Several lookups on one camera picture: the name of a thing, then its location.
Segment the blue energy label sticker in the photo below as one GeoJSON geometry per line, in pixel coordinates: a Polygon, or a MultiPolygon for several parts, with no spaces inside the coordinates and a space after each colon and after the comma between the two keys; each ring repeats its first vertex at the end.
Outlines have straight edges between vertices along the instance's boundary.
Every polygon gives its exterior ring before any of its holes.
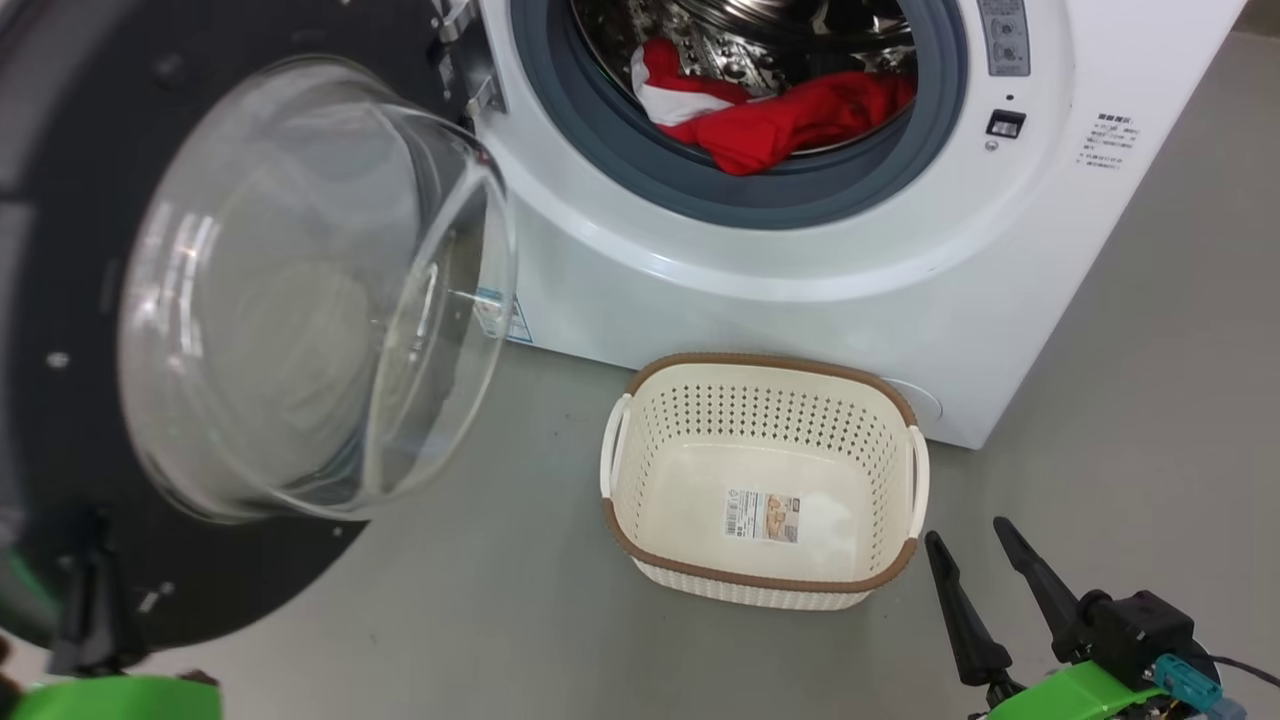
{"type": "Polygon", "coordinates": [[[502,293],[488,287],[480,287],[475,295],[474,316],[486,336],[498,337],[498,331],[506,331],[506,340],[524,345],[532,343],[532,334],[524,315],[521,302],[513,293],[502,293]]]}

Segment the steel washing machine drum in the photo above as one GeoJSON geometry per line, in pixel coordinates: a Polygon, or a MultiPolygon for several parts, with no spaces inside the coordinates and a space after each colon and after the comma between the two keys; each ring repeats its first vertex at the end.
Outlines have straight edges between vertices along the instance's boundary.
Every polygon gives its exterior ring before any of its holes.
{"type": "MultiPolygon", "coordinates": [[[[570,0],[570,9],[600,72],[646,119],[631,88],[630,58],[650,38],[672,41],[685,73],[726,79],[755,96],[846,70],[910,76],[918,90],[915,41],[899,0],[570,0]]],[[[860,138],[787,160],[861,142],[914,101],[860,138]]]]}

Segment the red and white clothing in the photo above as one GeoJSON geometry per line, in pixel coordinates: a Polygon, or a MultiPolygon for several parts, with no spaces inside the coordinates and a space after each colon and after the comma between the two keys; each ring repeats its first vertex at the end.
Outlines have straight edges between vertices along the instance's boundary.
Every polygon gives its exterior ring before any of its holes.
{"type": "Polygon", "coordinates": [[[916,81],[846,70],[755,96],[726,79],[690,76],[675,44],[650,38],[630,58],[631,88],[666,136],[707,151],[731,176],[755,176],[796,151],[860,138],[902,111],[916,81]]]}

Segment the paper product label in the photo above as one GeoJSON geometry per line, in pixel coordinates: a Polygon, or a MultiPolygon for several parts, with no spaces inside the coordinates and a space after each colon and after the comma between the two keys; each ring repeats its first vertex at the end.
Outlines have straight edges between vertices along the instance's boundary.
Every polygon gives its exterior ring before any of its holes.
{"type": "Polygon", "coordinates": [[[801,509],[801,500],[795,496],[731,488],[724,493],[723,534],[796,544],[801,509]]]}

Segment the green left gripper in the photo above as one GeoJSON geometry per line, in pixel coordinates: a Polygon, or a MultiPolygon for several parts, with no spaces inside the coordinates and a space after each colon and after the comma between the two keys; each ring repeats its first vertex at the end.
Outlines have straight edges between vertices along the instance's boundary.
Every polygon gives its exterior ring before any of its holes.
{"type": "MultiPolygon", "coordinates": [[[[91,541],[72,566],[50,648],[51,674],[123,674],[131,621],[111,553],[91,541]]],[[[216,685],[179,676],[99,676],[37,685],[5,720],[223,720],[216,685]]]]}

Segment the round white filter cover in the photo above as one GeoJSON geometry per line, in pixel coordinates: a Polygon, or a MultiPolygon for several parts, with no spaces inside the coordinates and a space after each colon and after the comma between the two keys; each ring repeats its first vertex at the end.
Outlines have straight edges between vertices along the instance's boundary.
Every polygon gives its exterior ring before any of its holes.
{"type": "Polygon", "coordinates": [[[884,382],[893,387],[895,391],[910,405],[916,419],[916,424],[923,430],[927,427],[934,425],[943,416],[943,405],[929,391],[910,382],[895,378],[884,378],[884,382]]]}

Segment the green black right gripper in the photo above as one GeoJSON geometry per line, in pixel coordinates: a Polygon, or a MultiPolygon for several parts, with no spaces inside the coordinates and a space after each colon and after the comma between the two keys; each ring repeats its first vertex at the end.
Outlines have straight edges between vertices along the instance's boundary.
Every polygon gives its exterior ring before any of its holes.
{"type": "Polygon", "coordinates": [[[1012,660],[980,620],[941,534],[924,546],[960,682],[987,685],[988,708],[965,720],[1222,720],[1165,694],[1152,682],[1157,657],[1171,653],[1217,682],[1194,639],[1194,621],[1149,591],[1115,600],[1102,591],[1076,598],[1009,518],[995,518],[1007,560],[1027,582],[1061,667],[1034,685],[1012,682],[1012,660]]]}

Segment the cream laundry basket brown rim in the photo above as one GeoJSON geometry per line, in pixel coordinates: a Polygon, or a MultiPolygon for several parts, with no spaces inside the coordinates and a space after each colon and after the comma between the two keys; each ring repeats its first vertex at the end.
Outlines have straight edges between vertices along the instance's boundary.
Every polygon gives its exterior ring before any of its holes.
{"type": "Polygon", "coordinates": [[[677,354],[614,402],[599,459],[617,546],[658,585],[730,603],[838,611],[910,564],[931,459],[910,405],[867,372],[677,354]],[[723,534],[724,493],[801,500],[799,542],[723,534]]]}

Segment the white front-load washing machine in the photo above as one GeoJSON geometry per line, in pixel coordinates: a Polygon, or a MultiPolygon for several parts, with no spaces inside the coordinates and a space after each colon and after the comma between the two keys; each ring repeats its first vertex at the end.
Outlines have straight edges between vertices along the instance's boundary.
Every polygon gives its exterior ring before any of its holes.
{"type": "Polygon", "coordinates": [[[680,352],[806,357],[920,386],[924,433],[979,448],[1249,0],[1024,0],[1029,77],[988,73],[960,0],[965,99],[941,154],[854,217],[717,225],[628,192],[535,95],[509,0],[483,0],[506,111],[476,120],[509,188],[539,348],[639,369],[680,352]],[[991,113],[1027,114],[1016,140],[991,113]]]}

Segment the metal door hinge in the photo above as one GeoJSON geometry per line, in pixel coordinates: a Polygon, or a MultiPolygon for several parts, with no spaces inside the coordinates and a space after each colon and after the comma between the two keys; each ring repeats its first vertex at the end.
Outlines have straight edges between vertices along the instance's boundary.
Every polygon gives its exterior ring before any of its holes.
{"type": "Polygon", "coordinates": [[[474,127],[483,115],[506,111],[500,76],[483,0],[429,0],[431,42],[428,64],[442,81],[442,96],[474,127]]]}

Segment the grey warning sticker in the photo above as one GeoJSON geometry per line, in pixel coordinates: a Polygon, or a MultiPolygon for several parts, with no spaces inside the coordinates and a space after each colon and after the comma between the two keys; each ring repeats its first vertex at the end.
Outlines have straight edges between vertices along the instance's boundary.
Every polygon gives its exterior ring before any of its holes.
{"type": "Polygon", "coordinates": [[[975,0],[992,77],[1029,77],[1030,41],[1024,0],[975,0]]]}

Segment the round black glass washer door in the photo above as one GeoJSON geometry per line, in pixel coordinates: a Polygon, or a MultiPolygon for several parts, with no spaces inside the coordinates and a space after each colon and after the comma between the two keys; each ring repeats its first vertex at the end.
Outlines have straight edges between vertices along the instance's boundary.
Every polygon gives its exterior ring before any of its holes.
{"type": "Polygon", "coordinates": [[[128,667],[266,618],[429,484],[515,292],[429,0],[0,0],[0,634],[111,553],[128,667]]]}

